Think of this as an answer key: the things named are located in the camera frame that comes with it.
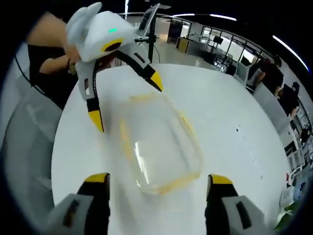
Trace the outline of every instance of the robotic arm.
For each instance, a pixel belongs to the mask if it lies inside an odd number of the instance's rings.
[[[89,117],[104,132],[95,82],[98,59],[114,53],[158,91],[163,86],[158,72],[150,66],[147,53],[135,44],[135,28],[115,13],[98,13],[101,7],[102,3],[96,2],[77,10],[67,24],[67,40],[69,45],[77,46],[82,59],[75,68]]]

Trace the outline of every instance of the cable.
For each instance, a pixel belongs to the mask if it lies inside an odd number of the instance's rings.
[[[159,64],[161,63],[161,60],[160,60],[160,53],[159,53],[159,51],[157,50],[157,47],[155,46],[155,45],[153,45],[154,47],[155,47],[155,49],[156,49],[156,51],[157,51],[157,54],[158,54],[158,62],[159,62]]]
[[[19,64],[19,62],[18,62],[18,59],[17,59],[16,55],[14,56],[14,58],[15,58],[15,62],[16,62],[16,64],[18,65],[19,70],[20,70],[22,76],[27,80],[27,82],[30,84],[30,86],[31,86],[31,87],[34,87],[40,94],[42,94],[42,95],[44,95],[45,97],[49,98],[48,96],[45,95],[45,93],[43,93],[43,92],[40,91],[37,87],[33,86],[33,84],[31,84],[30,79],[28,79],[28,78],[26,77],[25,73],[24,73],[23,70],[21,69],[21,66],[20,66],[20,64]]]

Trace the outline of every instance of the clear plastic container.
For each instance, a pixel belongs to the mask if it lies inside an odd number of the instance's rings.
[[[113,134],[143,192],[164,194],[200,176],[202,154],[192,129],[162,94],[133,96],[118,106]]]

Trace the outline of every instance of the green led light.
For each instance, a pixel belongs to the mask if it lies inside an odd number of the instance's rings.
[[[117,28],[112,28],[109,30],[109,33],[117,31]]]

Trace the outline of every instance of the white round table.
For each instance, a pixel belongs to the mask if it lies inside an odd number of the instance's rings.
[[[112,182],[116,174],[123,172],[116,172],[112,166],[107,137],[89,119],[86,102],[76,86],[62,113],[53,146],[51,179],[55,205],[69,193],[77,193],[88,176],[109,172],[109,234],[204,235],[207,175],[214,173],[228,177],[238,194],[247,196],[272,227],[279,214],[279,198],[286,186],[289,165],[280,138],[257,101],[224,73],[183,65],[153,67],[161,75],[164,93],[194,129],[204,156],[201,177],[184,189],[162,196],[168,198],[156,206],[166,211],[165,216],[152,212],[144,222],[132,221],[131,215],[127,215],[129,211],[121,211],[123,206],[117,209],[126,199],[114,197],[114,187],[118,186]],[[106,114],[108,99],[118,104],[132,95],[156,92],[128,66],[99,72],[96,83],[102,115]],[[182,203],[172,208],[171,199]],[[123,219],[134,224],[134,232],[125,231]]]

